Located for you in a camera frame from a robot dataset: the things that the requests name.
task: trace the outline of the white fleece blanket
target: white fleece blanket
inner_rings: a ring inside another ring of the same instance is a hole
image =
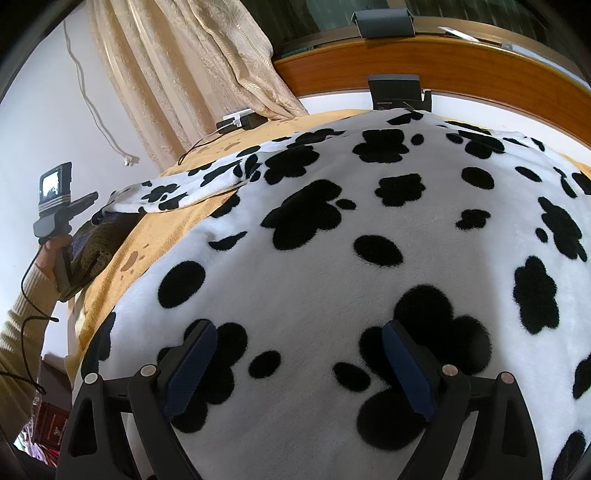
[[[157,363],[209,319],[217,352],[173,421],[204,480],[396,478],[425,422],[383,353],[394,316],[442,363],[512,372],[544,478],[566,477],[591,439],[587,177],[521,134],[393,110],[133,185],[105,210],[235,187],[120,299],[78,386]]]

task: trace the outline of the metal pin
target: metal pin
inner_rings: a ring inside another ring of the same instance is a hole
[[[154,365],[144,365],[139,373],[142,377],[151,377],[156,373],[156,367]]]
[[[84,377],[84,383],[92,385],[98,378],[99,376],[92,372],[91,374],[88,374]]]
[[[515,381],[515,377],[511,375],[509,372],[503,372],[501,374],[501,380],[503,381],[503,383],[511,385]]]
[[[455,377],[457,375],[457,367],[455,365],[443,365],[441,370],[443,371],[443,374],[448,377]]]

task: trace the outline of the sweater sleeve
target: sweater sleeve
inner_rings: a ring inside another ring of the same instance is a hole
[[[25,279],[24,291],[42,312],[51,315],[59,296],[56,284],[35,264]],[[27,377],[21,352],[21,327],[27,317],[38,315],[39,312],[19,293],[0,330],[0,370]],[[48,320],[30,320],[25,327],[25,354],[34,379],[39,372],[47,323]],[[34,394],[32,385],[0,375],[0,425],[9,439],[14,440],[31,417]]]

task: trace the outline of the wooden panel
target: wooden panel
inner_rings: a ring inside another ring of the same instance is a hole
[[[414,73],[421,87],[508,105],[591,145],[591,95],[551,67],[453,38],[355,39],[278,60],[296,96],[367,89],[367,76]]]

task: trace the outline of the beige curtain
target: beige curtain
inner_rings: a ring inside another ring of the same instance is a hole
[[[307,114],[239,0],[88,0],[88,7],[108,75],[162,171],[227,113]]]

